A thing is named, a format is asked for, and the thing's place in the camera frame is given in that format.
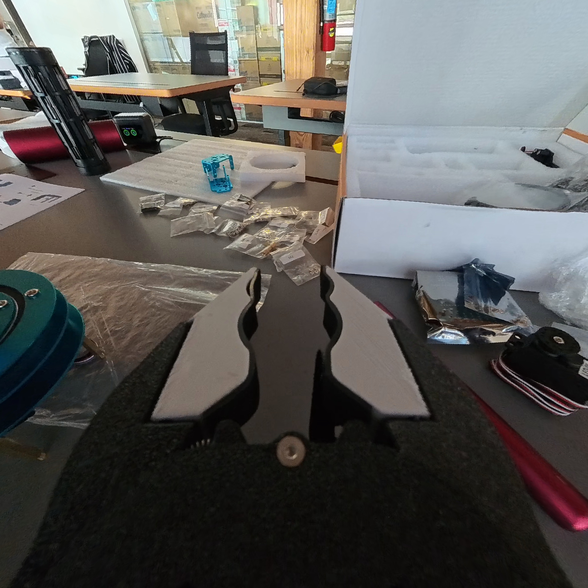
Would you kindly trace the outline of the pile of small hardware bags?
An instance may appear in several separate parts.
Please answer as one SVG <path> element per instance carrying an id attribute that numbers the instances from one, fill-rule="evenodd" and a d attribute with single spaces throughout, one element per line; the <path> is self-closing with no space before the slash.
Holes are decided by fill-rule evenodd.
<path id="1" fill-rule="evenodd" d="M 275 206 L 237 195 L 221 205 L 164 194 L 139 199 L 141 213 L 171 221 L 171 237 L 193 233 L 229 239 L 224 247 L 255 259 L 271 259 L 298 286 L 320 274 L 320 265 L 308 251 L 334 228 L 334 210 L 300 210 Z"/>

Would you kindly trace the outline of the blue toy robot arm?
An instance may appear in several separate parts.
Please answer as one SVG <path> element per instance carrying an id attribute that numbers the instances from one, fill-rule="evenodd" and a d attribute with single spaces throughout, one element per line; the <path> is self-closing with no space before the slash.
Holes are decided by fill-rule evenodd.
<path id="1" fill-rule="evenodd" d="M 42 461 L 8 433 L 34 415 L 73 366 L 103 359 L 79 310 L 44 276 L 1 270 L 1 452 Z"/>

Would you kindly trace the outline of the wooden post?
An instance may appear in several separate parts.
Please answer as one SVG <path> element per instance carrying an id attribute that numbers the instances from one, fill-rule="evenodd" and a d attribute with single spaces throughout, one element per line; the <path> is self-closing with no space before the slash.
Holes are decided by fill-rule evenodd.
<path id="1" fill-rule="evenodd" d="M 319 1 L 283 1 L 285 79 L 324 77 L 326 53 L 322 51 Z"/>

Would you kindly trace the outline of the red metal tube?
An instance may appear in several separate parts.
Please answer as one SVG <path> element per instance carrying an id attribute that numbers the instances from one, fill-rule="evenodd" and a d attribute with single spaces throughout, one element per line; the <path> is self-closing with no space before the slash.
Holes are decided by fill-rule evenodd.
<path id="1" fill-rule="evenodd" d="M 104 153 L 126 150 L 113 121 L 89 123 Z M 1 151 L 25 165 L 68 158 L 69 152 L 51 126 L 19 128 L 1 132 Z"/>

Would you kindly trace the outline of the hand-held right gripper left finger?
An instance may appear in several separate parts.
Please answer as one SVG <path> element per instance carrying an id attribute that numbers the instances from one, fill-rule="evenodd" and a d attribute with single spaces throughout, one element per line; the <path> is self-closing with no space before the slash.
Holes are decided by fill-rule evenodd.
<path id="1" fill-rule="evenodd" d="M 251 343 L 260 300 L 261 272 L 251 268 L 194 315 L 151 422 L 189 422 L 208 439 L 220 422 L 251 419 L 260 398 Z"/>

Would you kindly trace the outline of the black pouch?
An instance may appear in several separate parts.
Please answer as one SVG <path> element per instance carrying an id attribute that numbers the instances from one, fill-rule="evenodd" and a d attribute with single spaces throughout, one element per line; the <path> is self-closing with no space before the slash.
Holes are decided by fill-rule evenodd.
<path id="1" fill-rule="evenodd" d="M 302 85 L 303 96 L 308 97 L 335 97 L 347 94 L 347 84 L 337 84 L 332 77 L 310 77 Z"/>

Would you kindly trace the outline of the large clear plastic bag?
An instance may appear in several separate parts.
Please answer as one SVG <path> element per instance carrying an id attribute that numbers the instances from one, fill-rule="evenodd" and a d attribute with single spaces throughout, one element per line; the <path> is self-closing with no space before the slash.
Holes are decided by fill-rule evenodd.
<path id="1" fill-rule="evenodd" d="M 73 366 L 27 423 L 84 429 L 107 397 L 175 328 L 241 272 L 29 252 L 9 269 L 46 277 L 81 313 L 104 358 Z"/>

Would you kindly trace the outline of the bubble wrap bundle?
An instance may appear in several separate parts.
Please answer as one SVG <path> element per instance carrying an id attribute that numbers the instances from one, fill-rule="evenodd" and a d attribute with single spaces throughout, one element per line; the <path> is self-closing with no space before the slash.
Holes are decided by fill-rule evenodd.
<path id="1" fill-rule="evenodd" d="M 549 188 L 564 190 L 569 199 L 569 212 L 587 212 L 587 155 L 573 164 L 561 168 Z"/>

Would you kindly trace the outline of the blue metal bracket assembly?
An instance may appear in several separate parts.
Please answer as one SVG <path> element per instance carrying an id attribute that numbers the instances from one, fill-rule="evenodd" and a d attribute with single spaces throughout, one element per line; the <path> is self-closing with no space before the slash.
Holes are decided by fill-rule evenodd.
<path id="1" fill-rule="evenodd" d="M 226 172 L 226 164 L 234 170 L 233 158 L 229 154 L 218 154 L 201 160 L 203 171 L 213 193 L 225 194 L 233 189 L 231 179 Z"/>

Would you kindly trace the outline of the open instruction booklet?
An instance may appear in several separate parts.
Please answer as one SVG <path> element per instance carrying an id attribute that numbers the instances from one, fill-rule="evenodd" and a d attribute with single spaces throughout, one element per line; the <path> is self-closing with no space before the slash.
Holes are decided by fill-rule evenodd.
<path id="1" fill-rule="evenodd" d="M 1 173 L 1 230 L 82 192 L 83 188 L 52 185 Z"/>

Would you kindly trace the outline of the white foam sheet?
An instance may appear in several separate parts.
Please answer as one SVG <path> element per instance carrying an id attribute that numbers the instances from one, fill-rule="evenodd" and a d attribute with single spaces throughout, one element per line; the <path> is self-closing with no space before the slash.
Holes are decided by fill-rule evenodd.
<path id="1" fill-rule="evenodd" d="M 229 139 L 224 143 L 211 139 L 193 139 L 160 154 L 107 173 L 100 180 L 114 185 L 147 190 L 154 194 L 166 194 L 220 205 L 234 195 L 253 198 L 273 183 L 240 180 L 239 169 L 247 152 L 263 149 L 285 152 L 280 149 L 272 150 L 262 145 L 255 146 L 254 143 L 239 146 L 236 141 Z M 225 165 L 233 189 L 225 194 L 216 194 L 209 188 L 201 160 L 223 153 L 229 154 L 233 158 L 234 170 L 230 170 L 228 164 Z"/>

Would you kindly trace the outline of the wooden office desk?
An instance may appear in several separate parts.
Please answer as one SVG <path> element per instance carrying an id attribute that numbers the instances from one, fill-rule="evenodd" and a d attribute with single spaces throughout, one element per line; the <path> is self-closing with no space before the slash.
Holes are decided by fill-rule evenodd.
<path id="1" fill-rule="evenodd" d="M 231 100 L 234 104 L 260 106 L 263 126 L 268 129 L 313 135 L 343 135 L 343 122 L 332 121 L 315 112 L 344 113 L 346 96 L 307 94 L 301 79 L 231 93 Z"/>
<path id="2" fill-rule="evenodd" d="M 69 79 L 75 92 L 108 95 L 132 95 L 141 98 L 179 98 L 201 102 L 206 134 L 220 136 L 213 128 L 214 115 L 211 100 L 226 95 L 236 85 L 245 83 L 246 77 L 184 75 L 165 73 L 123 73 L 97 77 Z"/>

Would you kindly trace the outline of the black mesh office chair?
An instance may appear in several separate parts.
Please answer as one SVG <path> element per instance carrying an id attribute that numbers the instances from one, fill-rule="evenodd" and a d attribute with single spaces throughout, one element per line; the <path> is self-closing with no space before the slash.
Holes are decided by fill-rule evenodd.
<path id="1" fill-rule="evenodd" d="M 227 77 L 228 37 L 226 32 L 189 33 L 190 72 L 192 75 Z M 229 95 L 230 87 L 215 88 L 187 96 L 198 114 L 179 111 L 166 116 L 161 126 L 166 131 L 195 135 L 227 136 L 238 130 L 238 120 Z"/>

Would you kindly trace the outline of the red screwdriver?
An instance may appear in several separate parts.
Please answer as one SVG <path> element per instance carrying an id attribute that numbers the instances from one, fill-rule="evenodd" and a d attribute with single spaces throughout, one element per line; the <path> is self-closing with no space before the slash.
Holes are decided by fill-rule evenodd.
<path id="1" fill-rule="evenodd" d="M 495 426 L 533 499 L 562 528 L 586 531 L 587 499 L 477 393 L 470 392 Z"/>

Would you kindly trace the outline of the black servo motor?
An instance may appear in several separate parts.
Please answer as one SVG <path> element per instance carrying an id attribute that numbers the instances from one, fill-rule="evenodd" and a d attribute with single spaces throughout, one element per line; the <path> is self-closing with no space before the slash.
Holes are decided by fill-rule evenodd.
<path id="1" fill-rule="evenodd" d="M 489 366 L 542 409 L 568 416 L 587 408 L 587 359 L 580 351 L 571 334 L 541 327 L 530 335 L 512 334 Z"/>

